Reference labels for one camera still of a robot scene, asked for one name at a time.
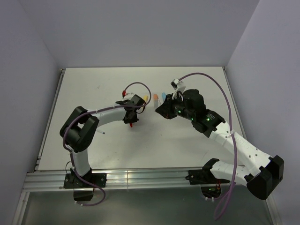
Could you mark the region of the orange clear marker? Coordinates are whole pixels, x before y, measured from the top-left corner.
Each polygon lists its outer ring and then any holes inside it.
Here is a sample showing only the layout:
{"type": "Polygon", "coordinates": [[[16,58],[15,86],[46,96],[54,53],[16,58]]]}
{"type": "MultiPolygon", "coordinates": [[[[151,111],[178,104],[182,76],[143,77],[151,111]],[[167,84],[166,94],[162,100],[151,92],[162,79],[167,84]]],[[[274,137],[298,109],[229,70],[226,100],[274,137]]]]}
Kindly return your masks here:
{"type": "Polygon", "coordinates": [[[157,109],[159,106],[160,106],[159,97],[158,97],[158,99],[153,99],[153,107],[154,107],[154,109],[157,109]]]}

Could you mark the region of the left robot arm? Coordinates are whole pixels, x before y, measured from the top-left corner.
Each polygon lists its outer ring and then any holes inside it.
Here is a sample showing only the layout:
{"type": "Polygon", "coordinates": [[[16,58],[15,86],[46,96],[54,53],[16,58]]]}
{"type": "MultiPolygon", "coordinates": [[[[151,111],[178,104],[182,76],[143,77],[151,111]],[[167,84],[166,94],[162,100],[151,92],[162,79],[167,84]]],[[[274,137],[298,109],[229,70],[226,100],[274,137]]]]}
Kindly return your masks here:
{"type": "Polygon", "coordinates": [[[133,124],[138,121],[138,110],[144,108],[147,102],[138,95],[131,99],[115,102],[107,108],[88,111],[76,107],[60,130],[63,148],[70,153],[75,183],[86,187],[91,183],[91,166],[88,160],[88,147],[93,141],[96,130],[105,124],[123,121],[133,124]]]}

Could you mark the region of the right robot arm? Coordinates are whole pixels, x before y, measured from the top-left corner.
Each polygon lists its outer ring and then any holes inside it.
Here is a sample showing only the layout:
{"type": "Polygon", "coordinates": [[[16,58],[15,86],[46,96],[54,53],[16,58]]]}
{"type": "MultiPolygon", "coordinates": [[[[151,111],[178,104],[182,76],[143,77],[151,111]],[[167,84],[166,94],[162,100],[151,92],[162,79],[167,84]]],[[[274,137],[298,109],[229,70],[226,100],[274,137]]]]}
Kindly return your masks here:
{"type": "Polygon", "coordinates": [[[190,120],[196,131],[220,144],[242,163],[241,166],[234,166],[212,158],[200,170],[188,172],[186,180],[191,185],[234,181],[246,186],[256,198],[266,200],[282,181],[284,160],[262,152],[232,131],[223,117],[206,108],[198,90],[187,90],[177,97],[168,94],[155,111],[165,119],[180,116],[190,120]]]}

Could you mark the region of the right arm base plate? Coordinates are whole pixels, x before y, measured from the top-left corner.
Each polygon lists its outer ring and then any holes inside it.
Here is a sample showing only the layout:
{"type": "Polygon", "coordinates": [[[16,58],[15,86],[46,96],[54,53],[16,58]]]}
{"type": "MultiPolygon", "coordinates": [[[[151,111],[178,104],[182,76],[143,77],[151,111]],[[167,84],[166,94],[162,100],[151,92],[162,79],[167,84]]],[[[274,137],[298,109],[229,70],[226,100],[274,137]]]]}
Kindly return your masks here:
{"type": "Polygon", "coordinates": [[[210,171],[203,169],[189,170],[185,180],[189,181],[190,185],[205,185],[205,184],[227,184],[229,180],[217,179],[210,171]]]}

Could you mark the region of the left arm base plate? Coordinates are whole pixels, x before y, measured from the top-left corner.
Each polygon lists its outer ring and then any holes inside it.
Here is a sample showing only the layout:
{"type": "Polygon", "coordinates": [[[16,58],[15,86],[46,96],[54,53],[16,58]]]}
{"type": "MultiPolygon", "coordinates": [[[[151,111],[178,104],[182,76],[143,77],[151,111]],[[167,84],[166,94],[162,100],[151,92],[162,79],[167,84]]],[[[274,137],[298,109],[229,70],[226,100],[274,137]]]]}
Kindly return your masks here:
{"type": "Polygon", "coordinates": [[[79,178],[74,173],[68,173],[65,176],[64,189],[79,189],[79,188],[104,188],[106,185],[106,173],[92,173],[87,177],[79,178]]]}

